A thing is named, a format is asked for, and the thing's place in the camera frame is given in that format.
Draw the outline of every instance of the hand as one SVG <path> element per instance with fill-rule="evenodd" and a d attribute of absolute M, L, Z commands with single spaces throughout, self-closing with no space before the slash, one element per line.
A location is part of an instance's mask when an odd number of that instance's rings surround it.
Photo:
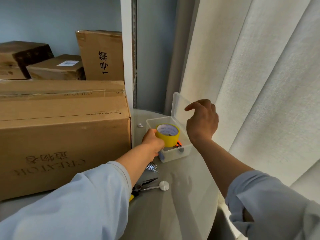
<path fill-rule="evenodd" d="M 194 114 L 186 122 L 186 132 L 191 143 L 202 139 L 211 140 L 219 123 L 215 105 L 208 99 L 201 99 L 185 108 L 186 111 L 191 109 L 194 109 Z"/>
<path fill-rule="evenodd" d="M 165 147 L 165 142 L 162 139 L 156 137 L 156 132 L 156 129 L 149 129 L 142 139 L 142 144 L 150 146 L 154 157 L 158 156 L 158 151 Z"/>

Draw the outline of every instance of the metal spoon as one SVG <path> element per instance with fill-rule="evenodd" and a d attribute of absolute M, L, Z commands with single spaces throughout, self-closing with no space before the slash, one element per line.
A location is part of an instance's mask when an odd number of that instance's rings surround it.
<path fill-rule="evenodd" d="M 153 189 L 157 189 L 157 188 L 160 188 L 163 191 L 167 191 L 169 189 L 169 183 L 167 181 L 161 181 L 159 183 L 159 186 L 148 187 L 148 188 L 142 189 L 141 191 L 153 190 Z"/>

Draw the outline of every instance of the table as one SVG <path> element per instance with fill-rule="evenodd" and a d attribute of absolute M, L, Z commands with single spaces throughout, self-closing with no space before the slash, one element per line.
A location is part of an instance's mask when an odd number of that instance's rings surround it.
<path fill-rule="evenodd" d="M 140 109 L 130 112 L 132 145 L 137 146 L 146 133 L 146 120 L 164 115 Z M 159 173 L 146 170 L 139 181 L 158 177 L 159 181 L 167 181 L 170 188 L 145 191 L 129 203 L 129 220 L 121 240 L 207 239 L 217 212 L 219 190 L 201 155 L 193 148 L 188 157 L 166 163 L 156 157 L 154 163 Z M 0 221 L 47 194 L 0 202 Z"/>

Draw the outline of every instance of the pliers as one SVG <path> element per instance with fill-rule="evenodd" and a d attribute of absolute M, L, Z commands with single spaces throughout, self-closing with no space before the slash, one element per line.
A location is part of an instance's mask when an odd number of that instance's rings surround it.
<path fill-rule="evenodd" d="M 132 189 L 132 192 L 131 192 L 131 196 L 130 196 L 130 199 L 129 199 L 129 202 L 134 198 L 134 197 L 137 197 L 139 195 L 139 192 L 142 190 L 142 186 L 146 185 L 146 184 L 149 184 L 151 183 L 152 181 L 155 181 L 157 180 L 158 178 L 155 177 L 155 178 L 152 178 L 152 179 L 148 179 L 146 181 L 142 181 L 141 183 L 136 183 Z"/>

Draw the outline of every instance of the rolled-up sleeve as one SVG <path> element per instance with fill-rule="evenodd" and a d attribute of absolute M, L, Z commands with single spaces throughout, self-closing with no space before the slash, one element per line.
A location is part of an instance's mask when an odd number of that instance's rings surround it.
<path fill-rule="evenodd" d="M 309 234 L 306 229 L 319 229 L 320 206 L 261 171 L 239 175 L 230 184 L 225 201 L 230 221 L 249 239 L 304 239 Z M 310 207 L 314 209 L 311 224 L 306 220 L 310 220 L 306 215 Z M 244 209 L 254 222 L 244 222 Z"/>
<path fill-rule="evenodd" d="M 72 181 L 0 223 L 0 239 L 118 239 L 128 222 L 131 181 L 115 161 Z"/>

